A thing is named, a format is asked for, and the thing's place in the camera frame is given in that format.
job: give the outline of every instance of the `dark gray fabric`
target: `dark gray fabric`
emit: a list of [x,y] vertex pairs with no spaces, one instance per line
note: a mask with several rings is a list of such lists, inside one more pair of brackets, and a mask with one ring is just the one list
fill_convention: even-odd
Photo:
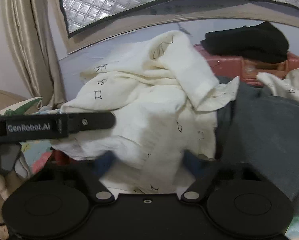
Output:
[[[233,107],[230,128],[226,132],[220,127],[216,133],[217,141],[221,134],[224,142],[221,160],[251,163],[294,202],[298,213],[299,103],[240,83]],[[228,116],[218,114],[218,122],[230,122],[221,119]]]

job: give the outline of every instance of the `white cloth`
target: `white cloth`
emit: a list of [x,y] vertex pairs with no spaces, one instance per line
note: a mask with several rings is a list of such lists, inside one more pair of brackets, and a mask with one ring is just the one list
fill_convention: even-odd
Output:
[[76,160],[113,150],[133,170],[134,186],[157,193],[172,190],[183,149],[214,157],[216,110],[235,99],[239,84],[238,77],[218,84],[180,31],[125,44],[81,77],[87,83],[61,112],[112,110],[116,125],[53,147]]
[[270,88],[273,96],[290,98],[299,102],[299,68],[290,71],[284,80],[264,72],[258,73],[257,79]]

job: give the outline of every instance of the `curtain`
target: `curtain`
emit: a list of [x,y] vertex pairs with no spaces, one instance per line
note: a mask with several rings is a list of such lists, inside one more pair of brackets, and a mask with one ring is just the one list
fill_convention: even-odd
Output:
[[64,87],[48,23],[47,0],[3,0],[8,43],[21,77],[42,105],[60,107]]

